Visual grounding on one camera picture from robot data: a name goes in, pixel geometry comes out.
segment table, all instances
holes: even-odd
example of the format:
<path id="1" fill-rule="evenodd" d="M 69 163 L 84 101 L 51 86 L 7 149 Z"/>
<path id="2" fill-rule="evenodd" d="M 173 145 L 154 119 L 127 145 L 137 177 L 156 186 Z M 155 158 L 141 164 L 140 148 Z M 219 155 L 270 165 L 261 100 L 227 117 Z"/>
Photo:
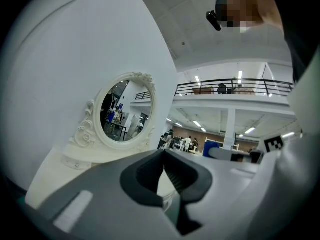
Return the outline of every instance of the table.
<path id="1" fill-rule="evenodd" d="M 197 151 L 193 151 L 193 150 L 189 150 L 189 153 L 192 153 L 192 154 L 197 155 L 197 156 L 203 156 L 204 155 L 203 153 L 200 153 L 200 152 L 197 152 Z"/>
<path id="2" fill-rule="evenodd" d="M 119 138 L 118 138 L 117 141 L 120 141 L 121 134 L 122 134 L 123 130 L 124 130 L 124 135 L 123 135 L 123 140 L 122 140 L 122 141 L 123 141 L 123 142 L 125 141 L 125 136 L 126 136 L 127 127 L 125 127 L 125 126 L 123 126 L 123 125 L 121 125 L 121 124 L 119 124 L 119 123 L 116 123 L 116 122 L 106 121 L 105 123 L 106 123 L 106 124 L 105 124 L 104 129 L 103 129 L 105 135 L 108 136 L 108 130 L 110 129 L 111 125 L 119 126 L 119 127 L 121 127 L 121 133 L 120 133 L 120 136 L 119 136 Z"/>

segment desk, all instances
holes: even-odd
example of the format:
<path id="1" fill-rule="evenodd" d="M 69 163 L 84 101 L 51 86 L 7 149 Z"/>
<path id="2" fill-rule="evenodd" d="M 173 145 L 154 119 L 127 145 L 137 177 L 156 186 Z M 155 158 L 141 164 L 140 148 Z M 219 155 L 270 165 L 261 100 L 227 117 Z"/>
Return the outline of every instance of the desk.
<path id="1" fill-rule="evenodd" d="M 231 161 L 233 162 L 251 163 L 251 160 L 252 160 L 252 157 L 248 153 L 234 151 L 234 150 L 232 152 Z"/>
<path id="2" fill-rule="evenodd" d="M 193 150 L 189 150 L 189 153 L 192 153 L 194 155 L 197 155 L 197 156 L 203 156 L 204 154 L 200 153 L 200 152 L 196 152 L 196 151 L 193 151 Z"/>
<path id="3" fill-rule="evenodd" d="M 114 131 L 115 131 L 115 127 L 116 127 L 116 126 L 121 127 L 121 133 L 120 133 L 120 135 L 119 135 L 119 136 L 116 135 L 116 137 L 118 137 L 118 138 L 112 137 L 112 136 L 113 136 L 113 133 L 114 133 Z M 123 126 L 123 125 L 121 125 L 121 124 L 119 124 L 119 123 L 116 123 L 116 122 L 106 121 L 106 122 L 105 122 L 104 129 L 103 129 L 105 135 L 107 135 L 110 139 L 112 139 L 112 140 L 114 140 L 114 141 L 116 141 L 116 142 L 119 142 L 119 141 L 120 141 L 120 138 L 121 138 L 121 135 L 122 135 L 123 130 L 124 130 L 124 134 L 123 134 L 123 140 L 122 140 L 122 141 L 124 142 L 124 141 L 125 141 L 125 136 L 126 136 L 127 127 L 125 127 L 125 126 Z"/>
<path id="4" fill-rule="evenodd" d="M 185 145 L 182 145 L 181 143 L 180 143 L 180 144 L 176 144 L 176 143 L 175 143 L 174 146 L 175 146 L 175 147 L 179 147 L 179 150 L 180 150 L 180 151 L 183 151 L 183 150 L 184 150 L 184 147 L 185 147 Z"/>

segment chair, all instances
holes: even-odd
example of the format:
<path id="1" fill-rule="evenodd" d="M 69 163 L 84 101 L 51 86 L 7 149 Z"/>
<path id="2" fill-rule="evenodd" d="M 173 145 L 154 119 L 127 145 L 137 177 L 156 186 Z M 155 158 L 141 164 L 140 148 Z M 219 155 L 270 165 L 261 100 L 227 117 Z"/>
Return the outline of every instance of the chair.
<path id="1" fill-rule="evenodd" d="M 260 150 L 252 150 L 250 152 L 250 156 L 251 156 L 251 163 L 252 164 L 259 164 L 259 163 L 261 163 L 262 158 L 264 157 L 264 154 Z"/>
<path id="2" fill-rule="evenodd" d="M 227 86 L 224 83 L 219 84 L 218 94 L 227 94 Z"/>
<path id="3" fill-rule="evenodd" d="M 206 158 L 213 158 L 209 155 L 209 151 L 212 148 L 219 149 L 220 148 L 219 143 L 214 141 L 207 141 L 206 143 L 204 143 L 203 156 Z"/>

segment ceiling light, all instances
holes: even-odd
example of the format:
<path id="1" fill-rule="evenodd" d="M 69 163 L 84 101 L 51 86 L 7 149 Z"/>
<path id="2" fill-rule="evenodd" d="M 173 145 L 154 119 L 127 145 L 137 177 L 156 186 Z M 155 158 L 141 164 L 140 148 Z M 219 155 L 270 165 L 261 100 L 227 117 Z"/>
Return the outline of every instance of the ceiling light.
<path id="1" fill-rule="evenodd" d="M 200 83 L 199 77 L 195 76 L 194 78 L 195 78 L 195 80 L 198 82 L 198 85 L 199 85 L 199 86 L 201 86 L 201 83 Z"/>
<path id="2" fill-rule="evenodd" d="M 251 127 L 249 130 L 247 130 L 245 132 L 245 134 L 249 134 L 249 133 L 253 132 L 255 129 L 256 129 L 255 127 Z"/>
<path id="3" fill-rule="evenodd" d="M 201 125 L 197 121 L 193 121 L 196 126 L 201 127 Z"/>
<path id="4" fill-rule="evenodd" d="M 242 79 L 242 71 L 239 71 L 239 75 L 238 75 L 238 84 L 241 84 L 241 79 Z"/>
<path id="5" fill-rule="evenodd" d="M 294 132 L 290 132 L 288 134 L 282 135 L 282 138 L 287 138 L 287 137 L 290 137 L 292 135 L 295 135 L 295 133 Z"/>

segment white wall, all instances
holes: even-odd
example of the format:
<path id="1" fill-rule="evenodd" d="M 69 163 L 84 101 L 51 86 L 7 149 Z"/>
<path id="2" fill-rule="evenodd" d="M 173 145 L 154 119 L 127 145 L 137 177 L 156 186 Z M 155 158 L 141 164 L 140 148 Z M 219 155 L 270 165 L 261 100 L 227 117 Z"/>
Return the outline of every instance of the white wall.
<path id="1" fill-rule="evenodd" d="M 130 81 L 118 102 L 118 104 L 123 104 L 123 112 L 129 113 L 125 122 L 125 127 L 127 127 L 126 132 L 129 131 L 133 116 L 141 115 L 141 112 L 138 109 L 131 107 L 131 103 L 135 101 L 137 94 L 144 93 L 146 91 L 147 89 L 145 86 L 134 81 Z"/>
<path id="2" fill-rule="evenodd" d="M 39 1 L 30 9 L 30 22 L 52 6 Z M 153 77 L 159 110 L 150 148 L 156 149 L 177 79 L 166 42 L 143 1 L 76 0 L 36 26 L 17 45 L 13 64 L 0 70 L 7 79 L 0 93 L 6 175 L 27 190 L 49 151 L 63 152 L 85 117 L 87 102 L 129 72 Z M 16 28 L 8 42 L 23 29 Z"/>
<path id="3" fill-rule="evenodd" d="M 265 73 L 266 68 L 267 68 L 267 63 L 261 63 L 259 72 L 256 77 L 257 79 L 263 79 L 263 75 Z M 265 82 L 259 81 L 259 80 L 255 81 L 253 91 L 255 92 L 256 96 L 265 96 L 265 93 L 266 93 Z"/>
<path id="4" fill-rule="evenodd" d="M 169 132 L 172 129 L 173 125 L 171 123 L 165 122 L 164 128 L 162 130 L 162 135 Z"/>
<path id="5" fill-rule="evenodd" d="M 268 63 L 274 80 L 293 83 L 293 68 L 291 66 Z"/>

